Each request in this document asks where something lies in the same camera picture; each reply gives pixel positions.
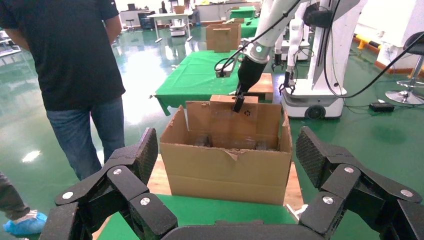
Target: jeans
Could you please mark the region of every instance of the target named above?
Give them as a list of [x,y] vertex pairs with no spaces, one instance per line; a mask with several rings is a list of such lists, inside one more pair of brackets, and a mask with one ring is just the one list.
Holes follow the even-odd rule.
[[199,12],[199,10],[194,9],[193,14],[188,16],[188,18],[191,19],[192,21],[194,21],[195,23],[200,23],[200,12]]
[[57,141],[79,180],[102,168],[92,140],[90,114],[101,139],[106,162],[116,149],[125,147],[121,97],[86,109],[47,111]]
[[30,207],[26,205],[18,191],[0,171],[0,211],[6,214],[9,220],[18,220],[30,212]]

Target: black chair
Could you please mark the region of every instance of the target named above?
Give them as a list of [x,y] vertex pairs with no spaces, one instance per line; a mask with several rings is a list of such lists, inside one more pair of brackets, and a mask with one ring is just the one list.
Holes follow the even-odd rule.
[[[406,50],[421,34],[424,32],[417,32],[410,36],[403,46]],[[419,105],[424,104],[424,96],[416,92],[416,88],[424,88],[424,83],[417,81],[420,75],[420,71],[423,68],[424,63],[424,37],[418,40],[417,44],[407,51],[410,54],[419,55],[418,62],[412,71],[411,79],[406,81],[397,81],[397,84],[407,87],[407,90],[403,91],[388,91],[385,93],[386,97],[402,104]]]
[[133,32],[135,32],[135,31],[136,31],[136,29],[133,27],[134,19],[128,19],[128,20],[126,20],[126,21],[127,21],[127,22],[129,22],[128,31],[132,30]]

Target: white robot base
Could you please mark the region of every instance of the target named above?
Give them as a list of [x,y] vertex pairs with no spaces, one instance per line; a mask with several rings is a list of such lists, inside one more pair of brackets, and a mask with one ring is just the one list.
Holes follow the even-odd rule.
[[307,79],[299,79],[295,85],[295,90],[291,94],[291,89],[282,91],[281,105],[287,110],[290,118],[302,119],[337,119],[342,116],[343,99],[334,96],[327,89],[311,89],[312,83]]
[[179,37],[186,35],[186,25],[181,26],[171,26],[169,28],[172,37]]

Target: wooden platform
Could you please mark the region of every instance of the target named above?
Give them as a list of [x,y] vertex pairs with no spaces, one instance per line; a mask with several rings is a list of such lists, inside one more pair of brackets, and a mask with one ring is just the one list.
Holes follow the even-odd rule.
[[262,73],[259,81],[250,88],[248,93],[252,96],[265,96],[265,100],[272,101],[274,89],[271,73]]

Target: open cardboard box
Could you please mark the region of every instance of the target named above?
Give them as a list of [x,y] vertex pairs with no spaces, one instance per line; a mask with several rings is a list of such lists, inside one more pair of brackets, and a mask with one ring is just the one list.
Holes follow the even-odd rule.
[[292,161],[287,114],[281,123],[281,105],[258,97],[245,97],[240,113],[233,103],[231,96],[188,101],[188,124],[179,107],[160,137],[171,192],[282,205]]
[[206,27],[206,50],[229,53],[239,48],[241,38],[240,23],[210,24]]

